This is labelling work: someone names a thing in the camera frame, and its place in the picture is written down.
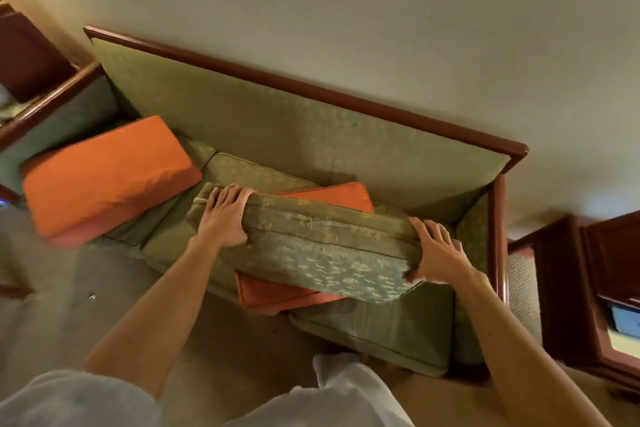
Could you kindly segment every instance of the blue object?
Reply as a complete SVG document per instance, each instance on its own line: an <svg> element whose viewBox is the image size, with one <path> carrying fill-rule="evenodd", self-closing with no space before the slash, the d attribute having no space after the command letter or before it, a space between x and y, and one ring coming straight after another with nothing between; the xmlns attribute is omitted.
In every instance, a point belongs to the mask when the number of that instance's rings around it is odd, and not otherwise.
<svg viewBox="0 0 640 427"><path fill-rule="evenodd" d="M610 304L618 332L640 338L640 312L618 304Z"/></svg>

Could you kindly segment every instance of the floor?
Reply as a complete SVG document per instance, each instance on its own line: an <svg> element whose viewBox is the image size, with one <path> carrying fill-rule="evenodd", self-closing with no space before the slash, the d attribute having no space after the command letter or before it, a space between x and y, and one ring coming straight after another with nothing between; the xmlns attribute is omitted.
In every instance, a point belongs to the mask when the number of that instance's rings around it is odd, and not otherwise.
<svg viewBox="0 0 640 427"><path fill-rule="evenodd" d="M0 301L0 399L39 373L77 367L158 277L117 247L48 248L12 207L0 208L0 264L38 291L29 302ZM311 358L327 348L285 316L247 314L207 294L166 385L165 425L221 424L295 385L313 386ZM510 425L492 389L373 367L418 426ZM610 398L601 381L571 374L614 427L640 426L640 410Z"/></svg>

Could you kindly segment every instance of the person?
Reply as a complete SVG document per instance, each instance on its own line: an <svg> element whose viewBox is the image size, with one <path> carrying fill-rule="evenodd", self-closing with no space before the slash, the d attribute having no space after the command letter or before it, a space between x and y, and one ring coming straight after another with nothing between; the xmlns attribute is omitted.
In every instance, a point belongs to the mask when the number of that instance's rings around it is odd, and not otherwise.
<svg viewBox="0 0 640 427"><path fill-rule="evenodd" d="M82 372L34 379L0 405L4 426L160 426L157 400L194 325L218 252L246 242L241 227L252 193L214 189L187 250L98 343ZM411 218L422 260L408 280L451 284L480 340L493 384L522 426L605 427L596 407L533 340L474 269L462 244L433 221ZM294 388L227 423L248 426L413 425L379 377L350 353L314 358L318 388Z"/></svg>

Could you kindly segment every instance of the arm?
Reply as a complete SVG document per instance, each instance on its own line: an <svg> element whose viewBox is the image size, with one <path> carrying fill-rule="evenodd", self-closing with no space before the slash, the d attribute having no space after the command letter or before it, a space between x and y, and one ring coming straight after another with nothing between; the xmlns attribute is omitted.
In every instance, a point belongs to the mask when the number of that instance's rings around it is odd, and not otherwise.
<svg viewBox="0 0 640 427"><path fill-rule="evenodd" d="M218 252L246 242L241 220L252 192L236 185L212 191L184 255L98 343L84 362L86 371L120 378L160 398L198 316Z"/></svg>
<svg viewBox="0 0 640 427"><path fill-rule="evenodd" d="M564 371L533 340L474 269L462 245L442 225L411 222L420 235L422 261L409 280L451 284L476 330L493 384L509 416L522 426L610 427Z"/></svg>

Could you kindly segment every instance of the forearm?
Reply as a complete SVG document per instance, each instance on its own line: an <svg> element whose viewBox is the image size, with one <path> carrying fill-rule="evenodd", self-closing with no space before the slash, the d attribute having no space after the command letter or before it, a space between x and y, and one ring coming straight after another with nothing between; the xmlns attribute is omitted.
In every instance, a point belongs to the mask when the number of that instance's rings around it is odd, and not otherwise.
<svg viewBox="0 0 640 427"><path fill-rule="evenodd" d="M469 270L452 285L476 330L493 384L517 425L609 426L500 301L484 274Z"/></svg>
<svg viewBox="0 0 640 427"><path fill-rule="evenodd" d="M198 316L218 250L192 241L98 343L84 369L133 383L159 398Z"/></svg>

